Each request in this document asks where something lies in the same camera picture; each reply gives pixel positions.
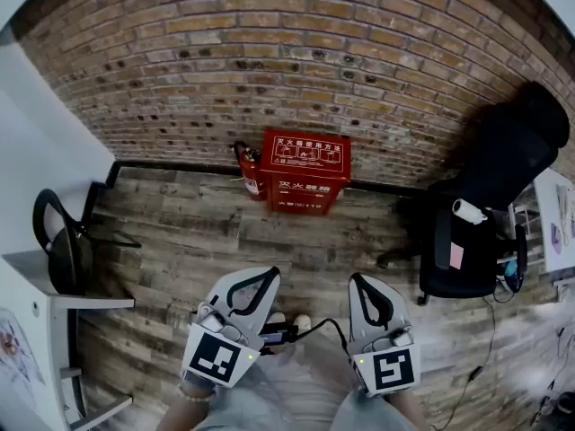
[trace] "white desk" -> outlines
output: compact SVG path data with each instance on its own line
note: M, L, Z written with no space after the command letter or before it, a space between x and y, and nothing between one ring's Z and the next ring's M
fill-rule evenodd
M569 218L567 223L562 225L557 194L558 186L567 187L569 203L572 204L575 199L573 184L552 169L546 169L539 174L534 184L541 215L545 271L575 267L575 224L571 225ZM560 244L553 244L553 240L557 238L560 239Z
M25 254L27 253L14 256L16 258L20 256L22 259L22 256L25 258ZM41 256L37 251L33 251L30 252L30 257ZM52 294L47 291L49 288L40 285L40 281L33 275L34 272L29 275L30 279L25 277L17 265L17 260L14 263L11 256L0 258L0 316L4 321L9 321L10 325L16 326L14 328L16 333L23 333L25 342L22 343L22 348L33 355L28 356L25 363L29 380L27 381L23 375L8 376L6 373L10 372L10 369L4 365L3 371L0 371L2 386L13 388L21 400L54 431L88 430L127 407L132 403L132 398L123 396L96 414L68 423L64 412L62 380L81 374L81 370L62 369L58 365L56 357L58 352L61 352L61 347L56 346L52 322L58 312L67 309L130 308L134 306L134 300L93 299ZM7 359L5 354L0 353L0 356L4 356L4 360ZM8 385L5 385L9 378L14 378L13 382L9 381Z

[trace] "black chair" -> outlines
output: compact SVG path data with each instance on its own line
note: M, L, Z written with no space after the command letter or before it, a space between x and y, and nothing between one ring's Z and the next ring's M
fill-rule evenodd
M518 292L526 271L526 237L522 227L516 239L498 232L491 209L507 211L510 203L557 158L569 140L569 119L561 104L540 84L526 84L511 103L489 110L481 124L477 145L464 168L451 180L428 188L426 196L404 202L402 214L412 217L407 253L379 256L385 266L397 258L421 255L420 288L426 304L430 295L474 298L492 294L500 269L497 259L517 254L517 273L508 284ZM470 224L452 214L462 198L481 209L487 220ZM451 263L452 244L463 248L461 263Z
M46 210L52 206L64 222L64 228L54 238L50 239L44 224ZM84 295L92 274L93 249L98 246L121 246L128 248L141 248L139 242L134 241L125 233L116 232L129 240L118 242L93 238L89 233L90 216L87 215L81 222L76 221L62 206L58 195L50 189L40 192L34 203L32 212L32 226L36 239L41 248L48 254L48 272L52 285L59 294ZM67 312L68 358L70 367L79 367L77 352L77 310ZM75 404L78 412L85 418L86 411L82 387L79 377L73 377Z

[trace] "label on red box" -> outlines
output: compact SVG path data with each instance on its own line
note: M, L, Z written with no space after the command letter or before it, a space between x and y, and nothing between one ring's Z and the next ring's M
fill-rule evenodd
M275 166L343 172L341 145L317 139L274 136L271 163Z

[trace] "black baseboard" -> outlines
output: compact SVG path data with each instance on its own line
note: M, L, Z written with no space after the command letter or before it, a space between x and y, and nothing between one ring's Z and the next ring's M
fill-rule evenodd
M106 180L106 185L111 188L113 183L116 182L120 168L147 168L147 169L160 169L164 171L186 171L186 172L201 172L207 174L222 174L225 176L242 177L242 172L238 167L232 166L216 166L210 164L192 164L192 163L169 163L169 162L147 162L138 160L117 160L110 170L110 174L114 173L113 182L110 185ZM390 185L385 183L368 182L364 180L352 180L347 186L350 189L375 191L377 193L386 193L388 195L396 195L399 197L416 198L424 195L427 191L425 189L413 189L409 187L402 187L400 185Z

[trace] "bracelet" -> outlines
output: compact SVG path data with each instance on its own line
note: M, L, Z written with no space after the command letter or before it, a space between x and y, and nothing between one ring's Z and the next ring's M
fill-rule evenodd
M184 398L185 400L188 400L189 402L210 402L212 396L214 395L214 393L212 392L208 396L205 396L203 398L190 396L181 388L181 385L178 386L177 392L178 392L178 396L180 396L181 398Z

